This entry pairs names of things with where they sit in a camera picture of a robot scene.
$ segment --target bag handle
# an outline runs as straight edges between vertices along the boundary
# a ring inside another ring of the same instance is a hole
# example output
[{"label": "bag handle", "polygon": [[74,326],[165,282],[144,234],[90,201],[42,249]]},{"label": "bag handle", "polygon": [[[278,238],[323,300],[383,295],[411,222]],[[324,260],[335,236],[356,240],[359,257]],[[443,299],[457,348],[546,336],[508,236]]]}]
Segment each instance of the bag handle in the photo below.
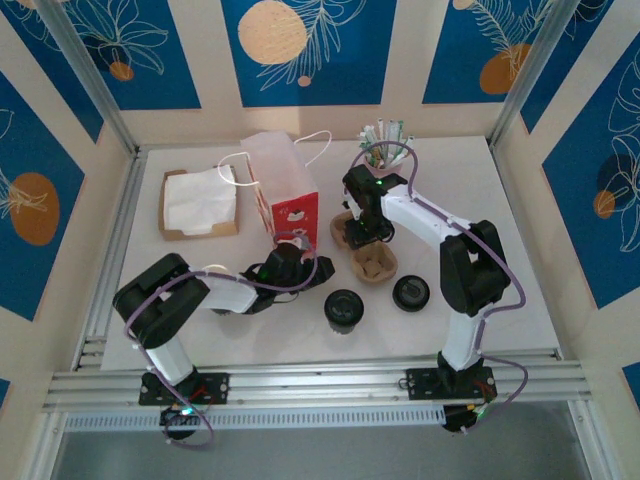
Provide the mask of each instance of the bag handle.
[{"label": "bag handle", "polygon": [[225,182],[230,183],[231,185],[235,185],[236,187],[252,187],[254,185],[259,184],[260,182],[258,181],[250,182],[250,183],[238,183],[238,182],[234,182],[233,180],[229,180],[227,177],[222,175],[222,169],[220,168],[222,166],[222,162],[224,162],[227,158],[237,157],[238,155],[246,155],[247,158],[251,160],[251,155],[249,155],[248,152],[232,153],[230,155],[227,155],[226,157],[223,157],[222,160],[218,162],[218,175],[220,175],[220,178],[222,178]]},{"label": "bag handle", "polygon": [[327,148],[329,148],[329,145],[331,145],[331,140],[333,139],[333,136],[331,135],[331,132],[329,130],[320,130],[316,133],[312,133],[311,135],[307,135],[306,137],[299,138],[293,142],[293,144],[296,145],[298,142],[302,142],[303,140],[307,140],[309,138],[315,137],[316,135],[320,135],[321,133],[328,134],[329,140],[327,141],[327,144],[324,146],[324,148],[320,151],[318,155],[316,155],[315,157],[313,157],[311,160],[309,160],[307,163],[304,164],[305,167],[308,167],[309,165],[311,165],[311,163],[315,162],[316,159],[320,157],[320,155],[322,155],[324,152],[327,151]]}]

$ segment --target red paper bag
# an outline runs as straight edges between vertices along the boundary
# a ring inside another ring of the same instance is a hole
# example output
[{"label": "red paper bag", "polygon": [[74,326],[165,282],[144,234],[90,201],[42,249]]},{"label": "red paper bag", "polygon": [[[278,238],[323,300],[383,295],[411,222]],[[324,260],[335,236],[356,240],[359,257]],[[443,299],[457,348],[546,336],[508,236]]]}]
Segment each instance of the red paper bag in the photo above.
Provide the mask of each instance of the red paper bag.
[{"label": "red paper bag", "polygon": [[[267,232],[294,232],[318,246],[318,187],[284,131],[258,133],[240,142],[247,152],[258,211]],[[302,242],[283,237],[299,248]]]}]

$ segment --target metal corner post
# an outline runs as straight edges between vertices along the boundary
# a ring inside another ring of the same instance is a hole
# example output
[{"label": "metal corner post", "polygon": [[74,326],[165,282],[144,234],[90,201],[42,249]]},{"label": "metal corner post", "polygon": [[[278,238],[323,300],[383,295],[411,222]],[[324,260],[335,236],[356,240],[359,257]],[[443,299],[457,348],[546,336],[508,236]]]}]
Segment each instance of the metal corner post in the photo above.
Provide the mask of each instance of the metal corner post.
[{"label": "metal corner post", "polygon": [[527,57],[527,61],[507,94],[498,120],[489,136],[491,151],[495,149],[511,122],[522,109],[581,0],[547,1],[554,2],[555,5],[540,28],[540,33],[533,42],[531,54]]},{"label": "metal corner post", "polygon": [[60,47],[60,51],[69,62],[98,112],[111,126],[125,150],[131,154],[132,158],[135,158],[136,142],[120,115],[116,101],[65,13],[64,4],[56,0],[34,0],[34,4],[40,18],[49,29],[51,36]]}]

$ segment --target cardboard tray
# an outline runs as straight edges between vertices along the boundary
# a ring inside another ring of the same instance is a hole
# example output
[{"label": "cardboard tray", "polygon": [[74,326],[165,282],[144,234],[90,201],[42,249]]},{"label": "cardboard tray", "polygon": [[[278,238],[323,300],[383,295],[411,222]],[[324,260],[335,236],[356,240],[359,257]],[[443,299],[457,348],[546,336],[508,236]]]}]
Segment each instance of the cardboard tray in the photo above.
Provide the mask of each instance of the cardboard tray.
[{"label": "cardboard tray", "polygon": [[[231,171],[233,172],[233,179],[236,180],[236,174],[233,167],[231,167]],[[170,172],[164,173],[164,178],[162,179],[162,186],[160,187],[160,203],[158,205],[158,229],[162,234],[162,237],[167,242],[173,242],[176,240],[193,240],[196,238],[212,238],[212,237],[224,237],[229,235],[237,235],[238,234],[238,195],[236,192],[236,214],[233,218],[232,222],[225,223],[216,223],[211,227],[211,231],[209,233],[201,233],[198,235],[185,235],[182,233],[182,230],[166,230],[164,228],[164,187],[167,183],[167,178],[172,175],[182,175],[184,173],[189,173],[186,170],[172,170]]]}]

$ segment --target black cup lid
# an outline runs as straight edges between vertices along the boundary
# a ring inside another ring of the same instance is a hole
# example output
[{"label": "black cup lid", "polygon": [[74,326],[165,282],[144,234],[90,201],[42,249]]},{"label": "black cup lid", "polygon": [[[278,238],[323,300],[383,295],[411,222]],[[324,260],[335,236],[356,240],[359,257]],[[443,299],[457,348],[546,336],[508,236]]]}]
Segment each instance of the black cup lid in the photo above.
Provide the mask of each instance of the black cup lid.
[{"label": "black cup lid", "polygon": [[324,314],[329,322],[341,326],[356,325],[364,315],[364,303],[351,290],[336,290],[324,302]]},{"label": "black cup lid", "polygon": [[430,296],[429,285],[416,275],[402,277],[393,287],[393,301],[405,312],[422,310]]}]

